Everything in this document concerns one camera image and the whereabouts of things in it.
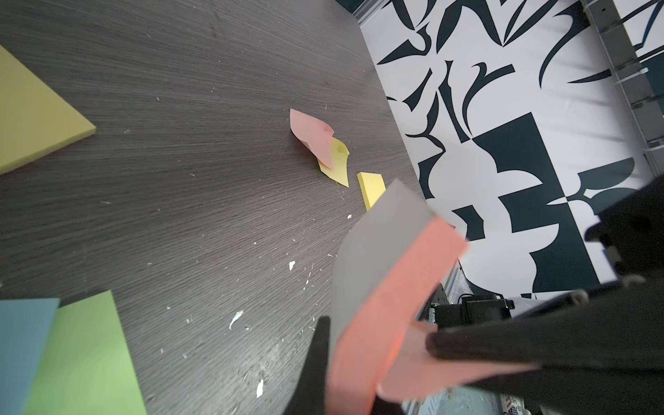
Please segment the torn pink memo page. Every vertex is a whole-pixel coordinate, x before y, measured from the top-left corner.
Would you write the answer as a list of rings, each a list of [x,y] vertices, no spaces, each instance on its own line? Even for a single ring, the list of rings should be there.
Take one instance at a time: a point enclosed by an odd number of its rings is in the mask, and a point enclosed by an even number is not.
[[[333,167],[334,130],[325,122],[304,112],[290,109],[290,130],[326,167]]]

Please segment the green memo pad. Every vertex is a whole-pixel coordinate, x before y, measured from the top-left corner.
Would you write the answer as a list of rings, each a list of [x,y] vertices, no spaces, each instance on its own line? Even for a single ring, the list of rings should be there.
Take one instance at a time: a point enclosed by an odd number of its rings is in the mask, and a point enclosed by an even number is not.
[[[24,414],[145,414],[112,292],[58,309]]]

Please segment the torn yellow memo page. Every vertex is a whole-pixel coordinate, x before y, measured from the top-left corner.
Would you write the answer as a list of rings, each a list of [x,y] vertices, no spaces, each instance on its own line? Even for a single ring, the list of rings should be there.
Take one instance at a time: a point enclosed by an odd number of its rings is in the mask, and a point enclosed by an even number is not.
[[[331,180],[346,188],[349,187],[348,158],[349,149],[342,141],[332,138],[331,140],[332,166],[327,166],[318,161],[319,169]]]

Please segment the small pink memo pad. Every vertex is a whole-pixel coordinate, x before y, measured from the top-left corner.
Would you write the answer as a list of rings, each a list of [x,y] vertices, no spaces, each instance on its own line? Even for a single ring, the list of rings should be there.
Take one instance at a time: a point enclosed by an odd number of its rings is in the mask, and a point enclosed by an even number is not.
[[[357,221],[332,277],[326,413],[371,412],[406,332],[466,247],[398,180]]]

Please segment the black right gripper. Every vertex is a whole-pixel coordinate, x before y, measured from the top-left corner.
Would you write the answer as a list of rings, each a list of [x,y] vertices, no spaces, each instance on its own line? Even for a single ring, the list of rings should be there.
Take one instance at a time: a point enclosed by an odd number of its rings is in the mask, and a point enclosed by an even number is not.
[[[477,375],[473,387],[507,394],[662,394],[663,176],[599,214],[586,242],[603,246],[617,279],[601,295],[556,310],[543,304],[501,323],[439,330],[426,349],[443,361],[530,364]]]

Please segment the yellow memo pad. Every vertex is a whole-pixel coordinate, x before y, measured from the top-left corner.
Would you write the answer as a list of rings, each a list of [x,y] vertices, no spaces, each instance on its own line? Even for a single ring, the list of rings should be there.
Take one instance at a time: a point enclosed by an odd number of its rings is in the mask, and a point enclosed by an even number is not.
[[[96,133],[96,126],[1,49],[1,172]]]

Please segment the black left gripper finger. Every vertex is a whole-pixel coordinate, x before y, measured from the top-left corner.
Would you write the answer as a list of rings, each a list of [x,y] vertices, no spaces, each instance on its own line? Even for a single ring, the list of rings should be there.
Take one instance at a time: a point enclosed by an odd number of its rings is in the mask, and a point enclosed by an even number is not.
[[[330,318],[316,324],[296,388],[283,415],[325,414],[325,384],[330,350]]]

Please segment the blue memo pad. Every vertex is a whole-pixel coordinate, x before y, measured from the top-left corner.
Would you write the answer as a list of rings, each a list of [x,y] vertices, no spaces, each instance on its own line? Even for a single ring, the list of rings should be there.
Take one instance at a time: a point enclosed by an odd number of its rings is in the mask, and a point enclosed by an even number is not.
[[[1,302],[1,413],[24,409],[59,304],[58,298]]]

